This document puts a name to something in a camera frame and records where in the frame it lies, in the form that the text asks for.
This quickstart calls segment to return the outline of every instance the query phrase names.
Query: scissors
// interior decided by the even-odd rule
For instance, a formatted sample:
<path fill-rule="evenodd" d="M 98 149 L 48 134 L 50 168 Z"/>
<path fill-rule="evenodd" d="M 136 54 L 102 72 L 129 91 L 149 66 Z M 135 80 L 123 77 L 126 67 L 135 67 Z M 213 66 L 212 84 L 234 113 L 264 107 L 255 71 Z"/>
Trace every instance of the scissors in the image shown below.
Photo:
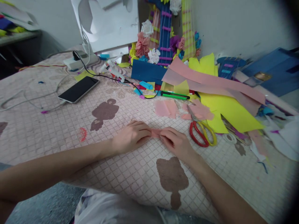
<path fill-rule="evenodd" d="M 190 132 L 190 135 L 191 135 L 191 138 L 193 139 L 193 141 L 195 141 L 196 144 L 198 144 L 199 146 L 201 147 L 208 147 L 209 145 L 210 146 L 215 146 L 217 145 L 217 138 L 216 138 L 216 135 L 215 133 L 213 132 L 213 130 L 210 128 L 209 125 L 207 125 L 206 123 L 204 122 L 201 122 L 197 119 L 197 117 L 194 115 L 194 113 L 192 112 L 192 110 L 190 109 L 190 107 L 187 105 L 188 107 L 188 110 L 191 114 L 191 118 L 192 118 L 192 122 L 190 124 L 190 129 L 189 129 L 189 132 Z M 200 132 L 200 130 L 198 129 L 197 127 L 197 124 L 199 124 L 199 126 L 202 128 L 202 132 Z M 204 141 L 204 144 L 200 143 L 194 136 L 193 134 L 193 127 L 195 128 L 196 132 L 200 135 L 200 137 L 203 139 Z M 209 138 L 208 138 L 208 135 L 206 133 L 206 129 L 208 129 L 208 131 L 212 134 L 212 137 L 213 137 L 213 143 L 210 142 Z"/>

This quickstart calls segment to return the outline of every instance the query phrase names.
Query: power strip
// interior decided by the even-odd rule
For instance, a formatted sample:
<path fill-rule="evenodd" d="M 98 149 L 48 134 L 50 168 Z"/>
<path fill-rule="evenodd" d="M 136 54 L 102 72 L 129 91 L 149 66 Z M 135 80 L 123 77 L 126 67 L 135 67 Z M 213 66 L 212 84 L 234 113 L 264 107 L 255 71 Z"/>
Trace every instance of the power strip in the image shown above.
<path fill-rule="evenodd" d="M 96 63 L 99 60 L 99 57 L 97 55 L 95 55 L 94 53 L 90 54 L 90 59 L 88 57 L 88 54 L 86 54 L 84 52 L 83 52 L 83 54 L 79 53 L 79 55 L 86 66 L 88 66 L 89 64 Z M 63 60 L 63 63 L 69 68 L 69 70 L 76 70 L 76 69 L 84 66 L 82 64 L 81 60 L 76 61 L 74 58 L 65 59 L 65 60 Z"/>

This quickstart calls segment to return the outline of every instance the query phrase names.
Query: red mark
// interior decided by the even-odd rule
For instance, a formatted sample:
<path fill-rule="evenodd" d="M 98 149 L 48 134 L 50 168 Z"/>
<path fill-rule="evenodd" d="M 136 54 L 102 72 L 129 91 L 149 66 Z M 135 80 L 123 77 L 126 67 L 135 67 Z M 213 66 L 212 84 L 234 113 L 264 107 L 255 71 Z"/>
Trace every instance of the red mark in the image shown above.
<path fill-rule="evenodd" d="M 80 128 L 79 139 L 80 142 L 84 142 L 86 140 L 87 131 L 85 128 Z"/>

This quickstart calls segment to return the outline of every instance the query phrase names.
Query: pink paper flower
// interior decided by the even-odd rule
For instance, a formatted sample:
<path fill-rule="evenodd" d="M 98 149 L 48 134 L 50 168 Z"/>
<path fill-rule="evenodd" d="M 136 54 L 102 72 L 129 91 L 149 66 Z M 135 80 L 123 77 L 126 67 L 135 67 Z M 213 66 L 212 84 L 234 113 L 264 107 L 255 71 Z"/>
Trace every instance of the pink paper flower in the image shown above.
<path fill-rule="evenodd" d="M 198 57 L 198 56 L 200 55 L 201 51 L 202 51 L 202 50 L 201 50 L 200 48 L 199 48 L 199 49 L 196 49 L 195 56 Z"/>
<path fill-rule="evenodd" d="M 181 38 L 181 41 L 178 43 L 178 49 L 185 50 L 185 40 L 184 37 Z"/>
<path fill-rule="evenodd" d="M 143 55 L 147 56 L 150 46 L 150 38 L 149 37 L 144 37 L 143 32 L 140 32 L 137 34 L 138 36 L 138 41 L 136 44 L 136 56 L 141 57 Z"/>

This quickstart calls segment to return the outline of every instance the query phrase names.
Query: red scissors handle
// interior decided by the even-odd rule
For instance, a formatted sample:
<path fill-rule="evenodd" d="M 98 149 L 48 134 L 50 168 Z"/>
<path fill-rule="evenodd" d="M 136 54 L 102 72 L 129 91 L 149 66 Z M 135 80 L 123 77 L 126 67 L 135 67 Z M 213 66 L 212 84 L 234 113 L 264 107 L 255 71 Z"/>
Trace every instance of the red scissors handle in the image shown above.
<path fill-rule="evenodd" d="M 200 137 L 203 139 L 203 141 L 205 142 L 205 144 L 200 143 L 196 137 L 193 134 L 193 126 L 195 128 L 195 130 L 197 131 L 197 133 L 200 135 Z M 200 130 L 198 129 L 197 125 L 196 125 L 196 121 L 191 122 L 190 124 L 190 129 L 189 129 L 191 138 L 193 139 L 193 141 L 195 141 L 196 144 L 198 144 L 201 147 L 208 147 L 210 144 L 208 142 L 208 140 L 206 139 L 206 137 L 200 132 Z"/>

